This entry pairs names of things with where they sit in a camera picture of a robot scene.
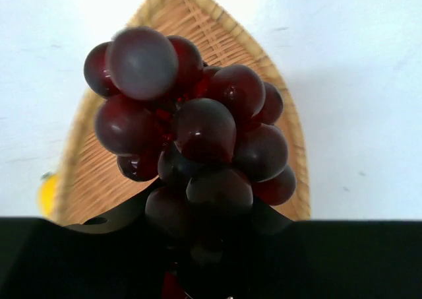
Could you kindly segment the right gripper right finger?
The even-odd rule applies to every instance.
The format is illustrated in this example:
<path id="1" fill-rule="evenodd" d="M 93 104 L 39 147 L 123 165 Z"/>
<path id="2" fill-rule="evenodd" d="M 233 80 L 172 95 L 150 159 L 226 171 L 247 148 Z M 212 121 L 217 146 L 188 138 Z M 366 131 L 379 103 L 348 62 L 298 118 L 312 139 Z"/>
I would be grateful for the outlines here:
<path id="1" fill-rule="evenodd" d="M 222 265 L 235 298 L 420 298 L 421 223 L 293 221 L 255 203 Z"/>

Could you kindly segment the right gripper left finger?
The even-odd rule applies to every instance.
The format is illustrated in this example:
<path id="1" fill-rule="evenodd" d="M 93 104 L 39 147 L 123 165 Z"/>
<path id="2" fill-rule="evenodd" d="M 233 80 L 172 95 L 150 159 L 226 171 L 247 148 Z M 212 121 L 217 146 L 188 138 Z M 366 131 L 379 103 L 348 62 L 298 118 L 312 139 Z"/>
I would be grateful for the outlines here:
<path id="1" fill-rule="evenodd" d="M 160 298 L 163 253 L 144 219 L 155 189 L 84 224 L 1 218 L 1 297 Z"/>

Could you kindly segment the yellow fake lemon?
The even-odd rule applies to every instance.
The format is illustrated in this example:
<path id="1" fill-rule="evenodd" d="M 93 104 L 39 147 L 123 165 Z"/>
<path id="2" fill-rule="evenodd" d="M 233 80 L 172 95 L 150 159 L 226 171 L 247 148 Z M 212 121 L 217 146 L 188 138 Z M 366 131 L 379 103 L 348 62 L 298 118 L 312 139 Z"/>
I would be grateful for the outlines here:
<path id="1" fill-rule="evenodd" d="M 37 205 L 41 215 L 48 219 L 51 219 L 53 214 L 59 176 L 59 172 L 48 172 L 40 178 L 41 184 L 37 190 Z"/>

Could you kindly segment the dark red fake grapes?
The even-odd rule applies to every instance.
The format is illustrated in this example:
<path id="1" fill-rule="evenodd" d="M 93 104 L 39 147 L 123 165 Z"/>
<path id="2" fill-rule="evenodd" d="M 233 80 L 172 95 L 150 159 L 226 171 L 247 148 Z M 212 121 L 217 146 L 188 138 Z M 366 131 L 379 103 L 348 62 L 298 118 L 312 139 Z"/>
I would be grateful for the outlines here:
<path id="1" fill-rule="evenodd" d="M 145 216 L 182 262 L 218 264 L 220 234 L 249 214 L 254 198 L 278 206 L 293 195 L 297 181 L 276 127 L 284 101 L 251 68 L 209 66 L 188 39 L 137 27 L 95 46 L 83 73 L 105 99 L 94 131 L 120 172 L 163 182 Z"/>

